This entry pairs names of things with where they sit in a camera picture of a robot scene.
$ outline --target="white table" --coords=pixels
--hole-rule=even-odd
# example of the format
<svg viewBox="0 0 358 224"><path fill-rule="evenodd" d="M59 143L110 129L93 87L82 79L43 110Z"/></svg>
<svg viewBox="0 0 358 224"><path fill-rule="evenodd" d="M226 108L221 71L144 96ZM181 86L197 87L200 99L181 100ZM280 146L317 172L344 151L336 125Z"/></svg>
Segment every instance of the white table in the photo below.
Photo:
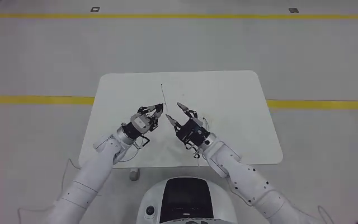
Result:
<svg viewBox="0 0 358 224"><path fill-rule="evenodd" d="M179 123L188 117L177 106L181 102L198 112L216 133L247 164L276 164L282 160L281 147L257 75L252 71L170 72L106 74L99 83L95 103L83 140L79 164L96 154L92 144L102 135L113 133L129 122L140 106L164 102L167 107L159 127L146 136L148 145L128 162L115 168L206 166L202 158L180 142L165 113ZM132 147L124 160L136 152Z"/></svg>

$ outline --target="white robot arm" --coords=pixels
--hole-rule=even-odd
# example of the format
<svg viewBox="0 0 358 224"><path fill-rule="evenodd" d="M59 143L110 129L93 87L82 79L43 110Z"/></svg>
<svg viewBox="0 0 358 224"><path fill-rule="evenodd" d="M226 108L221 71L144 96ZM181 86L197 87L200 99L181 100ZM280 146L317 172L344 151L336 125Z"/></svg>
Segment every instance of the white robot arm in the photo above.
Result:
<svg viewBox="0 0 358 224"><path fill-rule="evenodd" d="M202 152L210 167L222 178L230 178L235 190L247 204L254 206L270 223L321 223L294 208L254 167L241 163L240 155L214 133L202 127L203 123L198 120L195 111L180 103L177 104L190 119L186 124L180 125L167 115L174 126L176 136L184 143L187 150L192 148L195 150L194 158L199 158L199 153Z"/></svg>
<svg viewBox="0 0 358 224"><path fill-rule="evenodd" d="M78 224L107 180L113 165L125 156L132 145L140 149L149 142L143 134L157 128L162 112L163 104L141 107L130 118L129 124L122 124L116 133L93 144L98 154L82 166L69 188L54 203L45 223ZM147 141L138 146L135 143L138 137Z"/></svg>

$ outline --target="cable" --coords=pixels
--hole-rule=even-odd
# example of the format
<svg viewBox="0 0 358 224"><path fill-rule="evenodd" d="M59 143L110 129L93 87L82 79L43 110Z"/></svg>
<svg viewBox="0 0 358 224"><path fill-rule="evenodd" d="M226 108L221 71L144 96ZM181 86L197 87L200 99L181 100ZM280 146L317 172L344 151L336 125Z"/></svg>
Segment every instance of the cable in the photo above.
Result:
<svg viewBox="0 0 358 224"><path fill-rule="evenodd" d="M132 160L137 154L138 154L139 150L136 150L136 153L134 154L134 156L132 156L132 158L128 159L128 160L123 160L123 161L118 161L118 162L128 162L130 160Z"/></svg>
<svg viewBox="0 0 358 224"><path fill-rule="evenodd" d="M231 188L231 185L230 185L228 179L229 179L229 178L225 178L225 180L227 181L227 183L228 183L228 185L229 185L229 189L230 189L231 193L233 193L233 194L235 194L236 196L238 196L241 200L243 200L243 201L245 202L246 205L248 205L249 207L252 207L252 205L248 204L248 203L246 202L246 200L245 200L243 197L241 197L241 195L239 195L239 194L237 194L236 192L233 191L233 189ZM305 214L305 215L307 215L307 216L309 216L309 217L311 217L311 218L317 219L316 217L311 216L310 214L307 214L307 213L301 211L301 210L298 209L297 207L295 207L295 209L297 209L298 211L302 212L303 214ZM328 224L328 222L327 222L326 219L324 218L324 215L322 215L322 211L327 215L327 217L329 218L331 224L335 224L335 222L333 221L333 219L331 218L331 216L328 214L328 212L327 212L322 206L317 206L317 210L318 210L318 213L319 213L320 217L322 218L323 222L325 222L325 224Z"/></svg>
<svg viewBox="0 0 358 224"><path fill-rule="evenodd" d="M65 176L66 176L67 167L68 167L68 163L69 163L69 162L71 163L71 165L72 165L75 169L77 169L77 170L80 170L80 169L81 169L80 167L75 166L70 158L67 159L66 167L65 167L65 170L64 170L64 172L63 172L62 180L61 180L61 192L60 192L60 194L59 194L59 196L57 197L56 200L59 200L60 197L61 197L61 195L62 195L62 192L63 192L63 182L64 182L64 179L65 179ZM46 211L48 211L49 209L51 209L52 207L54 207L54 205L48 206L48 207L43 208L43 209L31 209L31 208L19 207L19 208L17 209L18 223L19 223L19 224L22 223L21 213L20 213L21 210L23 210L23 211L28 211L28 212L46 212Z"/></svg>
<svg viewBox="0 0 358 224"><path fill-rule="evenodd" d="M229 189L230 189L231 193L235 194L235 195L238 196L241 200L243 200L247 206L252 207L252 205L248 204L248 203L245 201L245 199L243 199L243 197L241 197L241 195L239 195L239 194L237 194L236 192L233 191L233 189L231 188L231 185L230 185L230 183L229 183L228 178L225 178L225 180L226 180L226 182L227 182L228 185L229 185Z"/></svg>

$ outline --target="concrete floor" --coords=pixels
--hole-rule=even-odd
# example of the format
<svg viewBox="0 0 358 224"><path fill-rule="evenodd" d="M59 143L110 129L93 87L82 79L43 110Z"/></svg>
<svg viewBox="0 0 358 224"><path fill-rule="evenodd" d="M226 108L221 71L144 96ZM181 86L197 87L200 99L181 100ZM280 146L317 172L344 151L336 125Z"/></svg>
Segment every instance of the concrete floor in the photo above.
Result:
<svg viewBox="0 0 358 224"><path fill-rule="evenodd" d="M0 13L358 13L357 1L2 0ZM0 19L1 95L94 96L106 73L255 71L267 99L357 100L357 20ZM2 223L19 206L50 205L67 158L77 163L90 106L0 105ZM284 154L260 170L304 212L322 205L335 223L358 221L358 111L271 110ZM65 186L76 173L69 168ZM81 223L133 223L156 182L209 179L208 167L143 169L138 182L114 170ZM266 223L233 197L241 223ZM26 223L43 213L23 212Z"/></svg>

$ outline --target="yellow stripe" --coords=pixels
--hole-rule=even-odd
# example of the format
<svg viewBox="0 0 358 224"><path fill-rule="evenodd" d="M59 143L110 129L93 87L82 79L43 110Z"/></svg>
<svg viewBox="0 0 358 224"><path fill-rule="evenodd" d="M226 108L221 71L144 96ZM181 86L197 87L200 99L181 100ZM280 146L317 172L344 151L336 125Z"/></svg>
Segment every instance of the yellow stripe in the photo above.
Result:
<svg viewBox="0 0 358 224"><path fill-rule="evenodd" d="M80 96L0 96L0 104L93 105L94 97ZM270 108L280 109L358 109L358 101L267 100Z"/></svg>
<svg viewBox="0 0 358 224"><path fill-rule="evenodd" d="M0 14L0 18L251 18L257 20L356 20L358 14Z"/></svg>
<svg viewBox="0 0 358 224"><path fill-rule="evenodd" d="M284 109L358 109L358 101L332 100L267 100L270 108Z"/></svg>
<svg viewBox="0 0 358 224"><path fill-rule="evenodd" d="M79 96L0 96L0 104L93 105L94 97Z"/></svg>

